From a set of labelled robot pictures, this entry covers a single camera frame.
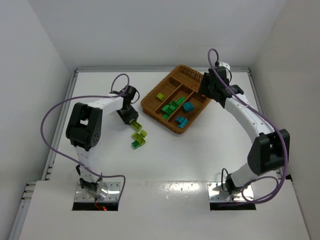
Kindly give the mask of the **lime green 2x4 lego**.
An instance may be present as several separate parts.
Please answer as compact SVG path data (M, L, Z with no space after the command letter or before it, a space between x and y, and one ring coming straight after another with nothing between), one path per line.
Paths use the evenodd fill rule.
M130 122L130 125L136 130L136 131L140 131L142 128L142 125L140 123L138 123L136 120L133 120Z

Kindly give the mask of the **small lime lego top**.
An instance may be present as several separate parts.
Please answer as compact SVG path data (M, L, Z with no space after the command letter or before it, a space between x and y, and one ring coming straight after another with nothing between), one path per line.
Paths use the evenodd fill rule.
M142 130L140 131L140 135L141 135L143 138L146 138L148 134L147 134L147 132L146 132L145 130L142 129Z

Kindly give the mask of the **teal frog picture lego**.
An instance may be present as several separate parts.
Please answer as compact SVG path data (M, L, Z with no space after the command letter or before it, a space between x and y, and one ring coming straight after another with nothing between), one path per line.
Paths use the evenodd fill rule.
M192 112L195 109L195 107L191 102L185 102L183 104L183 109L185 112Z

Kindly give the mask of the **lime square lego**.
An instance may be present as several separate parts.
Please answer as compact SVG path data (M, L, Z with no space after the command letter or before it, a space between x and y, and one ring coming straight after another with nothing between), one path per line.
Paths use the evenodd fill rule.
M140 146L143 146L146 143L144 138L139 138L137 141L139 142Z

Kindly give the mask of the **small green lego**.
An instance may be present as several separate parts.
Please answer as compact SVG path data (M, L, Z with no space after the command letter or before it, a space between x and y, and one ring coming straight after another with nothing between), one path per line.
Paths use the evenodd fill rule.
M134 142L132 142L131 145L134 149L137 149L141 146L138 140L135 140Z

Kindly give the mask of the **green 2x4 plate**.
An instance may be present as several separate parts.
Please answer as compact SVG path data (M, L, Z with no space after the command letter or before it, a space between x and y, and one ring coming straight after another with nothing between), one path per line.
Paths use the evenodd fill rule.
M185 98L184 97L180 97L177 101L176 101L176 104L178 106L180 106L181 104L183 104L183 102L185 101Z

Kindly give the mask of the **lime 2x3 lego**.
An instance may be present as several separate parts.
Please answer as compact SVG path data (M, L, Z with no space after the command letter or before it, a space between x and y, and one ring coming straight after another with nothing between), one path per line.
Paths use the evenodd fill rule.
M163 101L166 99L166 96L163 95L162 93L158 93L158 94L156 95L156 98L157 98L159 101L163 102Z

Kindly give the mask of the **green square lego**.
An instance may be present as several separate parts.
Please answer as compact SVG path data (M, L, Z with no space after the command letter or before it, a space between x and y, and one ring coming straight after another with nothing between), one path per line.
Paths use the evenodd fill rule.
M166 112L170 108L170 105L165 105L161 110L162 112Z
M168 120L169 119L169 117L170 117L170 115L168 115L168 114L164 114L163 116L162 116L162 118L164 119L164 120Z

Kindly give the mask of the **teal 2x4 lego brick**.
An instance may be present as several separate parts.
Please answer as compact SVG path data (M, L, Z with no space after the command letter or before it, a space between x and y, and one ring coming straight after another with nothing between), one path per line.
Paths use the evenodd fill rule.
M187 124L188 124L189 120L188 119L184 119L182 123L179 124L179 128L183 129Z

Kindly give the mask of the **small teal square lego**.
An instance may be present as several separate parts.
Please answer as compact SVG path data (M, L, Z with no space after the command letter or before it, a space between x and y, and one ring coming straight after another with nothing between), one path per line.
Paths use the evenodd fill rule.
M183 116L178 116L177 118L176 118L176 122L178 123L178 124L181 124L183 121L184 121L184 117Z

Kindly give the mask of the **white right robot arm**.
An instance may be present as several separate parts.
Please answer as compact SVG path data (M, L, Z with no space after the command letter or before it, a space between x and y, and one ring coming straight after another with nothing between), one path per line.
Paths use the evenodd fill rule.
M216 61L202 77L198 93L215 100L228 111L249 136L252 146L247 162L227 175L222 186L229 194L240 192L247 185L270 171L289 163L290 134L277 130L249 103L238 85L230 85L232 73L227 63Z

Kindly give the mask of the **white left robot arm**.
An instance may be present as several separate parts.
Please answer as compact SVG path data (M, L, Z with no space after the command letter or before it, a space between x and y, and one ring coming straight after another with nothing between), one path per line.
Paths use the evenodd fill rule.
M79 183L91 197L102 200L108 194L104 188L103 174L98 172L95 147L102 138L105 117L116 112L124 124L129 125L138 119L138 112L132 106L132 100L138 91L133 86L120 91L111 91L106 98L73 106L66 128L66 138L75 148L78 165Z

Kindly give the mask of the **brown wicker divided basket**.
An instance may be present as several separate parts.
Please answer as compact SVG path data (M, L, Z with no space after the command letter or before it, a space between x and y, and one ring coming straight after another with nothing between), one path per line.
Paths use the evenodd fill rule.
M202 78L202 73L178 65L141 100L143 112L183 134L211 101L198 93Z

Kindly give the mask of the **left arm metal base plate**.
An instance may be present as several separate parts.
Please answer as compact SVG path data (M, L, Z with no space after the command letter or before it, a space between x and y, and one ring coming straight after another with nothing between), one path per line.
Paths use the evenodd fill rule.
M96 192L82 188L78 182L75 189L74 202L93 203L97 200L98 203L118 203L120 191L120 182L99 182Z

